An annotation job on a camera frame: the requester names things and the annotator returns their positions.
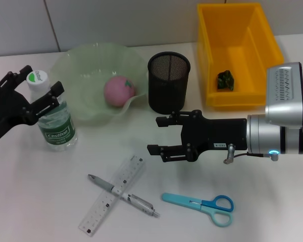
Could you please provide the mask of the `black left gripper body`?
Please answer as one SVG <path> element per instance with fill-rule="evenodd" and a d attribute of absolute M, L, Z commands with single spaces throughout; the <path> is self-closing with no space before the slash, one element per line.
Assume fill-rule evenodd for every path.
<path fill-rule="evenodd" d="M 17 125 L 37 123 L 31 103 L 16 88 L 17 85 L 0 86 L 0 139 Z"/>

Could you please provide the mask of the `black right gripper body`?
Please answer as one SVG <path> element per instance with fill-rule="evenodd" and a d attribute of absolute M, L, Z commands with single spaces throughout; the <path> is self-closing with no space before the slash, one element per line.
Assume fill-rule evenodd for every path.
<path fill-rule="evenodd" d="M 208 119 L 200 110 L 181 112 L 181 141 L 184 159 L 197 161 L 205 151 L 227 151 L 229 145 L 246 150 L 245 118 Z"/>

